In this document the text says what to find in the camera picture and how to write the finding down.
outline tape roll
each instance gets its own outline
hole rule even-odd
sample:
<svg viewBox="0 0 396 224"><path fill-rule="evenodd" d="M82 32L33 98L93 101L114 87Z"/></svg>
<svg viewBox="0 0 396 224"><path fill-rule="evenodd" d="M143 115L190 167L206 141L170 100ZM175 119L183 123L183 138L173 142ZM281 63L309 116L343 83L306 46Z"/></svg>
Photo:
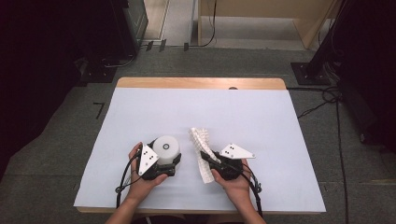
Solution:
<svg viewBox="0 0 396 224"><path fill-rule="evenodd" d="M152 150L160 157L157 161L160 165L170 164L180 153L180 147L175 137L165 135L154 141Z"/></svg>

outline wooden desk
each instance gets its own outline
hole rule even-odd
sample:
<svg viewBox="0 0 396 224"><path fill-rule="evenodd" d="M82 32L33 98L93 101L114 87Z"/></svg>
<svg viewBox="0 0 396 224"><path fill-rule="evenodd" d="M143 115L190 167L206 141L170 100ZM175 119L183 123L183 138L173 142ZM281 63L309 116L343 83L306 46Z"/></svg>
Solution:
<svg viewBox="0 0 396 224"><path fill-rule="evenodd" d="M339 0L218 0L216 17L291 18L306 49ZM215 0L198 2L198 45L202 45L202 16L213 17Z"/></svg>

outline white tabletop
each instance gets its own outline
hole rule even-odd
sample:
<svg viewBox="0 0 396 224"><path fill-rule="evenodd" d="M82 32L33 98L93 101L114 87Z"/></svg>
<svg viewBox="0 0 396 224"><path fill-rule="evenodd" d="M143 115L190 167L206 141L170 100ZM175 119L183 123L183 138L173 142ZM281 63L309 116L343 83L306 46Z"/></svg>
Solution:
<svg viewBox="0 0 396 224"><path fill-rule="evenodd" d="M131 148L140 141L173 135L180 143L180 166L140 204L140 211L234 212L223 189L216 183L204 184L200 177L189 138L192 127L209 130L213 150L235 143L256 155L248 163L262 183L264 213L326 211L285 90L116 88L74 206L80 211L114 209L115 188Z"/></svg>

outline black metal base plate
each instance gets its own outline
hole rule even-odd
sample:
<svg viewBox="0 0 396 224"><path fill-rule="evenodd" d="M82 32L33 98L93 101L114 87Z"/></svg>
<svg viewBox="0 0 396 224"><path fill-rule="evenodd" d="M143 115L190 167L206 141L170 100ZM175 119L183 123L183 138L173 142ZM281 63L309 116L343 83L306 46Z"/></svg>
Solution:
<svg viewBox="0 0 396 224"><path fill-rule="evenodd" d="M104 67L102 65L88 63L80 82L111 83L113 82L116 71L117 67Z"/></svg>
<svg viewBox="0 0 396 224"><path fill-rule="evenodd" d="M290 63L290 64L299 85L329 86L331 84L329 78L322 73L323 71L320 71L319 74L314 78L308 77L308 74L305 71L305 68L308 66L308 63Z"/></svg>

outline carpeted floor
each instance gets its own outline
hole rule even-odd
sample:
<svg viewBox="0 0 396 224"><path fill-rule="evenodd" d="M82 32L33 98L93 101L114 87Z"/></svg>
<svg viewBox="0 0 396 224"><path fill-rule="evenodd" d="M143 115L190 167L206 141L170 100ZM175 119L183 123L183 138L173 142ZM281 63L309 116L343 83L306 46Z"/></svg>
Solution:
<svg viewBox="0 0 396 224"><path fill-rule="evenodd" d="M280 77L297 87L290 62L309 62L314 51L269 49L142 49L111 84L75 87L46 130L10 161L0 184L0 223L104 223L109 214L81 214L73 207L79 181L120 77ZM297 115L321 104L320 92L291 91ZM100 105L104 110L97 118ZM395 179L396 156L359 140L347 106L339 105L345 163L348 221L396 223L396 186L371 180ZM268 223L346 223L343 173L335 104L299 119L327 212L267 215Z"/></svg>

